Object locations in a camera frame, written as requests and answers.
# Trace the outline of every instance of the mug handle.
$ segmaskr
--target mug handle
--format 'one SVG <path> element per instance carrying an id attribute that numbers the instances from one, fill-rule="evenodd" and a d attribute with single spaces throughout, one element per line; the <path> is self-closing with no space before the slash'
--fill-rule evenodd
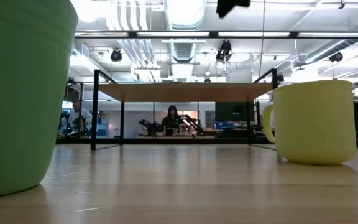
<path id="1" fill-rule="evenodd" d="M 273 135 L 272 128 L 270 127 L 270 117 L 272 115 L 273 105 L 268 105 L 265 107 L 264 113 L 264 134 L 266 135 L 267 140 L 271 143 L 276 143 L 276 138 Z"/>

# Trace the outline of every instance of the wooden tabletop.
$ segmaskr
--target wooden tabletop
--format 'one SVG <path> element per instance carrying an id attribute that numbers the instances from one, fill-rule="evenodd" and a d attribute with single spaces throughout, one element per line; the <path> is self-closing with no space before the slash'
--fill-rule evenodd
<path id="1" fill-rule="evenodd" d="M 121 102 L 248 102 L 272 90 L 270 83 L 145 83 L 99 85 Z"/>
<path id="2" fill-rule="evenodd" d="M 310 166 L 245 144 L 64 144 L 40 185 L 0 197 L 2 223 L 358 224 L 358 151 Z"/>

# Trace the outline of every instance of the yellow mug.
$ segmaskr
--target yellow mug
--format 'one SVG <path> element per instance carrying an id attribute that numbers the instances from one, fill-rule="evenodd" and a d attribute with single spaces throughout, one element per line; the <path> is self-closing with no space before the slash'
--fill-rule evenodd
<path id="1" fill-rule="evenodd" d="M 274 110 L 275 137 L 270 128 Z M 291 162 L 336 165 L 356 153 L 352 83 L 323 80 L 273 91 L 265 108 L 264 133 Z"/>

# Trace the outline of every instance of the green cup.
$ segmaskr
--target green cup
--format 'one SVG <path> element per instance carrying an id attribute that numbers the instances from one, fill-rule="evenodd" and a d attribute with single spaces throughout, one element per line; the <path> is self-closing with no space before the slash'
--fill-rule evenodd
<path id="1" fill-rule="evenodd" d="M 77 22 L 69 0 L 0 0 L 0 195 L 46 174 Z"/>

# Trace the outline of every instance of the person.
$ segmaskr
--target person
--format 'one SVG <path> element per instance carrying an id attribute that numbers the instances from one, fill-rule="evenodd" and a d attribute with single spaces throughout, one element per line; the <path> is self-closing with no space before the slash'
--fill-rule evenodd
<path id="1" fill-rule="evenodd" d="M 186 127 L 187 125 L 180 119 L 178 115 L 178 110 L 176 106 L 169 106 L 168 114 L 161 122 L 161 126 L 165 129 L 167 128 L 182 128 Z"/>
<path id="2" fill-rule="evenodd" d="M 68 122 L 71 126 L 71 128 L 74 130 L 74 131 L 77 131 L 76 130 L 76 127 L 75 127 L 75 120 L 78 119 L 79 115 L 80 115 L 80 101 L 75 99 L 73 100 L 73 109 L 70 111 L 70 117 L 68 119 Z M 85 125 L 86 127 L 88 128 L 88 130 L 90 129 L 90 126 L 91 126 L 91 123 L 92 123 L 92 114 L 91 112 L 89 112 L 87 109 L 84 109 L 82 108 L 81 109 L 81 116 L 84 116 L 85 117 Z M 66 124 L 66 119 L 61 119 L 61 124 Z M 83 121 L 81 119 L 80 121 L 80 131 L 84 131 L 84 125 L 83 125 Z"/>

